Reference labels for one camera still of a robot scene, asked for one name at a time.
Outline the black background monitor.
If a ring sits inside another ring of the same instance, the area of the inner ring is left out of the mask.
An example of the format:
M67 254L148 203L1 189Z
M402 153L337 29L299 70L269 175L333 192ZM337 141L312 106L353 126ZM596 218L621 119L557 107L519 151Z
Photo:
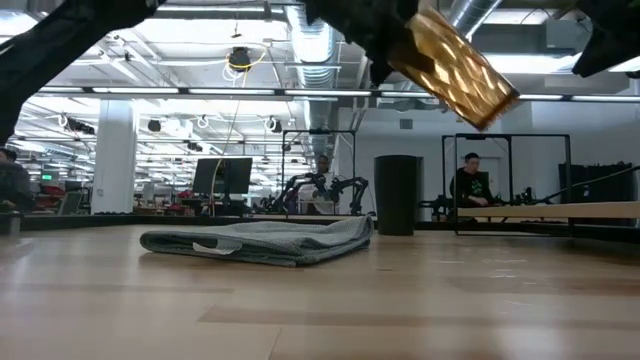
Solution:
M246 205L231 196L249 193L252 165L249 157L199 159L192 190L207 195L212 202L216 194L220 196L221 204L214 206L216 216L242 216Z

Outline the black metal background frame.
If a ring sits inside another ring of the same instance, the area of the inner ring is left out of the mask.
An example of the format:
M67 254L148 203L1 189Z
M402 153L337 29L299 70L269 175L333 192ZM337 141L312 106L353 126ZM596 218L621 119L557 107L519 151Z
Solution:
M292 146L305 147L307 143L313 145L316 137L333 137L334 138L334 157L337 157L339 150L339 142L343 143L350 149L351 154L351 177L358 177L356 175L356 142L357 132L354 130L331 130L331 129L309 129L309 130L284 130L281 140L281 191L285 187L285 156L291 151ZM341 174L336 173L336 178L349 179L342 177Z

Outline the person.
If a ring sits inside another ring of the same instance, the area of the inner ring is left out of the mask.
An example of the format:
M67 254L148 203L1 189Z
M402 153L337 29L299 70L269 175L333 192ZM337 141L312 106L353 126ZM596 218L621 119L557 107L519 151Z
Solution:
M330 188L331 182L336 178L330 169L330 161L326 155L320 155L316 161L316 175L324 181L324 189ZM314 184L306 184L300 187L298 199L302 202L302 210L305 215L334 215L339 201L333 201L325 192Z
M27 213L35 207L30 175L16 159L14 151L0 147L0 213Z
M496 206L498 201L491 193L489 180L480 172L480 156L470 152L464 157L449 184L450 194L459 208Z

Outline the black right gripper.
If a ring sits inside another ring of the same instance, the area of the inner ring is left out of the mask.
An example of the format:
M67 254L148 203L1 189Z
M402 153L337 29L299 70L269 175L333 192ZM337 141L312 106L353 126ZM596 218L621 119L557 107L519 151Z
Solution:
M357 43L371 61L370 82L380 86L395 71L392 62L415 65L419 52L409 19L420 0L301 0L308 22L317 19L343 33L360 31Z

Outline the amber textured glass cup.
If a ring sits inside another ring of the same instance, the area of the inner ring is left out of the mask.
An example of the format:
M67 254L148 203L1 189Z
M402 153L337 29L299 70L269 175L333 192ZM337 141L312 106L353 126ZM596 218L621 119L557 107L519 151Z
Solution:
M409 19L387 61L480 131L519 98L516 88L429 5Z

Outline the grey folded towel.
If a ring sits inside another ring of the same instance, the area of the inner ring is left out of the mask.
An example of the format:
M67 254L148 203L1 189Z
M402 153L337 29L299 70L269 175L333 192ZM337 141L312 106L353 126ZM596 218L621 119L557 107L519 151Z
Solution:
M369 216L329 225L260 221L185 231L149 231L140 245L163 254L302 267L366 249L374 232Z

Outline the black aluminium table frame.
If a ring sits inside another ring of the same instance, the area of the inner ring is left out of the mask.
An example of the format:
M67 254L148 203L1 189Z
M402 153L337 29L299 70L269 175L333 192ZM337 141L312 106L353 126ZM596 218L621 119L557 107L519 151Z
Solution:
M158 225L158 226L225 226L256 223L256 218L190 217L152 215L21 215L22 231L49 231L92 227ZM449 223L417 222L416 231L458 231L460 234L525 233L550 237L585 238L613 243L640 245L640 228L596 225L567 225L561 223Z

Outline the silver ventilation duct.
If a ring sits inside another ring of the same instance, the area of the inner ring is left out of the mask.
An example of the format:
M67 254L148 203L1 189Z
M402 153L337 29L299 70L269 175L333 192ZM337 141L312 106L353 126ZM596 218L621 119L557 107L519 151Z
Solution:
M291 30L291 46L295 62L298 86L306 90L327 90L337 85L338 70L332 68L338 59L336 31L327 23L315 20L307 22L305 9L287 7L285 14ZM303 102L305 127L308 130L336 130L338 128L337 103L329 100L305 100Z
M473 34L486 21L489 15L498 8L503 0L454 0L448 22L457 32L471 40Z

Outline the long ceiling light strip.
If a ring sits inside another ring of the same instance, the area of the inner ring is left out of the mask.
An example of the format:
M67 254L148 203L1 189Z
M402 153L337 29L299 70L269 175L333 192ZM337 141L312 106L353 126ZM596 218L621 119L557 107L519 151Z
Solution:
M45 86L37 97L130 98L130 99L227 99L227 100L311 100L339 98L433 99L426 92L336 90L336 89L266 89L266 88L175 88L175 87L71 87Z

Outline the black ceiling-hung device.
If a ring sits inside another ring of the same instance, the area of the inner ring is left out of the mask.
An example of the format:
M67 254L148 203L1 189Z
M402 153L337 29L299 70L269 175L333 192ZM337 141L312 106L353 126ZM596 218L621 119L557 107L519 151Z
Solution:
M229 68L238 73L251 68L251 59L246 47L234 47L228 54L227 61Z

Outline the white pillar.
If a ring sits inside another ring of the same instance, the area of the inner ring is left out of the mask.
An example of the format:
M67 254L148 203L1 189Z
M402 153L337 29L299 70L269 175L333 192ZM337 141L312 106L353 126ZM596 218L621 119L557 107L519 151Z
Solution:
M139 116L134 103L102 100L97 131L91 212L133 209Z

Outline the tall black cup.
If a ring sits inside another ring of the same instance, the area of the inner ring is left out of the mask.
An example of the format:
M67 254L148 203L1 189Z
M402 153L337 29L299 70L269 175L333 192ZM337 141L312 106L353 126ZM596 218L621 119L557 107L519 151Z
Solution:
M387 236L412 236L418 201L419 158L384 155L374 160L374 185L378 232Z

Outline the black panel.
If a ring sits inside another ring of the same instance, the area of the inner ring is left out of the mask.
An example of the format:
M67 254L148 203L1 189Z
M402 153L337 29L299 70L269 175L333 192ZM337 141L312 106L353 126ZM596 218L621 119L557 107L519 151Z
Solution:
M567 201L566 192L560 195L560 203L596 203L596 202L623 202L636 200L636 172L626 172L622 175L610 175L622 172L634 167L632 163L618 162L610 165L576 165L570 166L570 177L572 184L587 182L602 177L607 179L575 186L571 189L570 200ZM558 165L560 188L563 189L567 185L566 181L566 163ZM603 226L635 226L635 219L622 218L574 218L575 224L586 225L603 225Z

